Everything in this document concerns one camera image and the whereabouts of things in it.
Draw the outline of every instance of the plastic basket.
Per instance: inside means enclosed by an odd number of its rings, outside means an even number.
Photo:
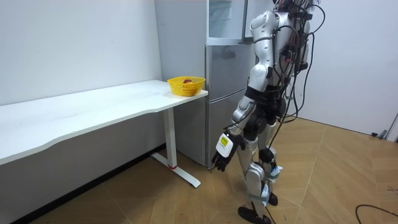
[[[195,96],[205,84],[204,78],[200,77],[176,77],[167,80],[172,89],[172,93],[178,96]]]

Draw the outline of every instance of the wooden floor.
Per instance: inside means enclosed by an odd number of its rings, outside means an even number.
[[[355,206],[398,213],[398,144],[307,120],[281,128],[274,147],[282,166],[269,206],[276,223],[358,223]],[[201,181],[194,189],[149,158],[33,223],[191,224],[247,223],[237,156],[226,172],[209,171],[178,155],[180,167]],[[398,218],[361,208],[363,223],[398,224]]]

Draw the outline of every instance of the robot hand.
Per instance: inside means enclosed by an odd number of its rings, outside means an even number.
[[[211,160],[218,170],[225,171],[225,167],[231,162],[238,146],[244,150],[243,138],[241,135],[234,136],[228,130],[225,131],[217,142],[216,154]]]

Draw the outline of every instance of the refrigerator door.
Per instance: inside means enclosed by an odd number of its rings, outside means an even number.
[[[219,100],[246,88],[255,60],[253,45],[207,45],[208,101]]]
[[[224,132],[223,128],[231,124],[232,113],[244,96],[245,91],[239,91],[221,100],[207,102],[206,165],[209,168],[214,166],[211,159],[216,153],[218,138]]]

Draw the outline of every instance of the white label on robot hand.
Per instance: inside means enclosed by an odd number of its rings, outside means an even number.
[[[216,149],[223,157],[227,158],[233,146],[234,143],[232,140],[230,140],[227,135],[222,134],[217,142]]]

